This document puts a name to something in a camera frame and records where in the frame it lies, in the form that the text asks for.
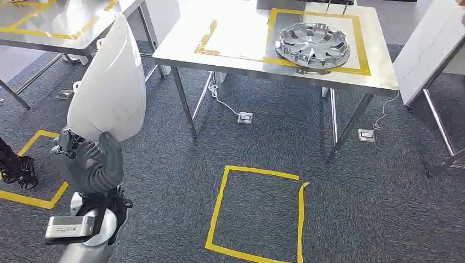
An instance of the silver wheel cover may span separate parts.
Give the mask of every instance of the silver wheel cover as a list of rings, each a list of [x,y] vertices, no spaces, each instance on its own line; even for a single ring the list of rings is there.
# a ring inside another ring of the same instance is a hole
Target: silver wheel cover
[[[276,51],[297,65],[326,69],[349,59],[345,34],[322,23],[295,23],[281,31]]]

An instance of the power cord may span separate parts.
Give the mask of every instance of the power cord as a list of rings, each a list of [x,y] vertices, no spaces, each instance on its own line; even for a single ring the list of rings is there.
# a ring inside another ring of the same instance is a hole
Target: power cord
[[[220,100],[218,99],[218,92],[217,92],[217,90],[218,90],[218,85],[217,85],[217,77],[216,77],[216,73],[215,73],[215,72],[213,73],[213,83],[214,83],[213,85],[209,85],[209,86],[208,86],[208,90],[210,90],[210,91],[212,92],[212,97],[214,97],[214,98],[217,100],[217,102],[219,102],[219,103],[223,104],[224,106],[228,107],[228,109],[230,109],[234,114],[236,114],[236,115],[239,116],[239,113],[237,113],[237,112],[234,111],[231,107],[229,107],[228,104],[226,104],[226,103],[224,103],[224,102],[222,102],[222,101],[220,101]]]
[[[397,96],[396,96],[395,98],[390,99],[390,100],[386,101],[386,102],[383,104],[383,116],[375,121],[375,123],[373,124],[373,129],[372,129],[372,130],[381,130],[381,126],[379,126],[378,122],[379,122],[380,120],[382,120],[384,117],[386,117],[386,113],[385,113],[385,111],[384,111],[384,108],[386,107],[386,104],[389,103],[389,102],[391,102],[391,101],[393,101],[393,100],[396,100],[396,99],[399,97],[399,95],[400,95],[400,90],[399,90],[399,92],[397,92]]]

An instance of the white robot head cover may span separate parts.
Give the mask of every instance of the white robot head cover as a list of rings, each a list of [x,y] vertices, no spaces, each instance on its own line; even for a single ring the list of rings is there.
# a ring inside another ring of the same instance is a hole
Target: white robot head cover
[[[109,132],[118,141],[134,136],[145,116],[146,90],[139,49],[122,14],[103,39],[68,110],[68,126],[87,140]]]

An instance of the gray carpet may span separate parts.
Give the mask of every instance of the gray carpet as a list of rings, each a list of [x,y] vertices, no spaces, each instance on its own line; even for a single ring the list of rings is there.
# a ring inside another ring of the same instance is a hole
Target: gray carpet
[[[390,45],[393,57],[400,46]],[[25,76],[53,55],[44,54],[10,81]],[[57,132],[69,101],[55,100],[85,68],[57,62],[25,91],[32,110],[6,98],[0,107],[1,136],[18,151],[38,129]],[[207,73],[180,70],[191,108]],[[442,74],[432,95],[450,134],[465,146],[464,77]],[[123,186],[134,201],[112,262],[244,262],[204,248],[225,165],[297,174],[305,188],[304,262],[464,262],[463,172],[427,177],[447,151],[423,98],[406,111],[397,99],[386,107],[374,144],[352,133],[334,162],[330,106],[320,88],[228,75],[219,96],[233,108],[254,113],[252,125],[207,97],[190,136],[173,78],[154,75],[147,84],[142,130],[123,143]],[[362,94],[337,92],[339,125],[345,125]],[[375,97],[359,123],[369,128],[388,98]],[[28,154],[38,160],[41,184],[25,195],[47,199],[61,183],[48,163],[46,140]],[[299,182],[233,172],[224,190],[213,243],[277,260],[296,260]],[[56,262],[61,246],[43,245],[49,216],[66,215],[71,193],[52,210],[0,200],[3,262]]]

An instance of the person's leg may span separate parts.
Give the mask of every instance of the person's leg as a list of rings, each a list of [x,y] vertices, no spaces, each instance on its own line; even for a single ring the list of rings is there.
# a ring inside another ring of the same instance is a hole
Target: person's leg
[[[34,158],[18,156],[12,148],[0,138],[0,173],[3,182],[18,182],[21,188],[31,189],[39,183],[34,171]]]
[[[0,137],[0,171],[3,182],[11,184],[21,176],[21,163],[12,148]]]

